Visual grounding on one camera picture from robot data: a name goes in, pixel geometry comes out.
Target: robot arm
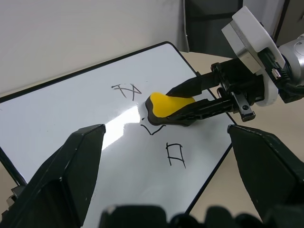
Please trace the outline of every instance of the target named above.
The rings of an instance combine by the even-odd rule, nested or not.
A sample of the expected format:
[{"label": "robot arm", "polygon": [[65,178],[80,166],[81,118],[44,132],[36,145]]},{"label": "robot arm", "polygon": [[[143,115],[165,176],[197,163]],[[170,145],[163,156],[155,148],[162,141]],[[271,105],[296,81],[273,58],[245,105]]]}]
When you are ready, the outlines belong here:
[{"label": "robot arm", "polygon": [[150,97],[146,102],[151,124],[191,125],[221,113],[240,113],[243,122],[255,118],[251,106],[273,104],[278,94],[285,103],[304,96],[304,36],[279,49],[262,25],[243,7],[222,30],[236,59],[211,66],[211,73],[191,78],[174,87],[166,95],[189,98],[220,85],[219,99],[188,104],[160,118],[156,116]]}]

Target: whiteboard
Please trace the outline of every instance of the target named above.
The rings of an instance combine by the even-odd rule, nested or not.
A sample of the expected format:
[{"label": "whiteboard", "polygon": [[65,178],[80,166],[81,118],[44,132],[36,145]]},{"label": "whiteboard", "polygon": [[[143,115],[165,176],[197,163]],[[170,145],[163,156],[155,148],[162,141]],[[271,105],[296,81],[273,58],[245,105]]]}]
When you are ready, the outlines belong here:
[{"label": "whiteboard", "polygon": [[[0,146],[29,182],[39,166],[79,128],[105,124],[95,191],[84,227],[97,227],[113,204],[161,205],[184,212],[230,145],[226,114],[190,127],[153,126],[144,102],[195,73],[170,43],[0,104]],[[196,100],[213,97],[208,91]]]}]

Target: black cable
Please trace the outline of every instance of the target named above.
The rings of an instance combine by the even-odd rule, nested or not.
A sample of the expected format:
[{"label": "black cable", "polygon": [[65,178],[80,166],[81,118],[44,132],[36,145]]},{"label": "black cable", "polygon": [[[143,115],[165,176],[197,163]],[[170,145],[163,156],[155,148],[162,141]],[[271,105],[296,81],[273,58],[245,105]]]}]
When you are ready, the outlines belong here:
[{"label": "black cable", "polygon": [[286,92],[289,92],[291,94],[296,94],[296,95],[304,95],[304,87],[303,86],[295,86],[291,83],[286,83],[283,85],[283,90]]},{"label": "black cable", "polygon": [[276,80],[274,83],[279,89],[283,89],[290,94],[304,95],[303,86],[293,85],[291,83],[290,77],[282,68],[277,68],[277,71],[279,72],[281,78]]},{"label": "black cable", "polygon": [[284,70],[289,76],[292,76],[292,75],[293,75],[293,72],[292,72],[292,70],[291,70],[291,66],[290,66],[289,62],[288,62],[287,58],[286,58],[284,55],[282,55],[282,56],[283,56],[283,59],[285,60],[285,66],[284,66],[283,70]]}]

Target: table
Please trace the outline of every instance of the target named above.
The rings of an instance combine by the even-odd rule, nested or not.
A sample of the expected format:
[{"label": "table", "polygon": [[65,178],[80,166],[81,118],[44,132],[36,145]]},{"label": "table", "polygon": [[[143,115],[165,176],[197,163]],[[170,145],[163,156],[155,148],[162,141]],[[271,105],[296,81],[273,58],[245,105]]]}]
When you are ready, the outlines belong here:
[{"label": "table", "polygon": [[[215,62],[228,60],[224,57],[211,56],[201,53],[182,53],[189,64],[202,74],[210,72],[210,65]],[[300,100],[290,104],[284,104],[281,99],[269,107],[253,106],[256,118],[253,121],[243,123],[238,114],[232,114],[238,124],[259,128],[276,134],[302,161],[304,161],[304,153],[302,153],[302,138],[304,135],[304,122],[298,113],[303,112],[304,100]],[[10,189],[14,187],[8,173],[1,168],[0,164],[0,208],[6,208],[5,199],[11,195]],[[211,205],[222,205],[236,215],[241,212],[251,213],[258,216],[249,195],[242,183],[238,173],[237,163],[230,151],[219,169],[209,182],[203,194],[195,204],[191,214],[196,219],[203,221],[206,210]]]},{"label": "table", "polygon": [[[84,227],[96,227],[111,204],[159,204],[170,218],[193,207],[230,145],[227,114],[188,128],[147,122],[149,94],[191,77],[193,69],[166,42],[40,84],[1,99],[0,145],[28,182],[71,132],[106,123]],[[196,99],[202,98],[213,96],[203,91]],[[170,161],[167,153],[183,161]]]}]

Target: yellow eraser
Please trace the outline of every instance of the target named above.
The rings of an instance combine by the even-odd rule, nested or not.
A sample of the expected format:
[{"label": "yellow eraser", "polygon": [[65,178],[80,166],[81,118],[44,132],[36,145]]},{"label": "yellow eraser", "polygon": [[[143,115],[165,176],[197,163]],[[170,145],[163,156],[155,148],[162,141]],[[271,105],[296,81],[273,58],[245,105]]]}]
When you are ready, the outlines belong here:
[{"label": "yellow eraser", "polygon": [[152,93],[150,100],[153,104],[153,114],[156,117],[167,117],[181,108],[194,103],[195,100],[191,98],[167,96],[161,93]]}]

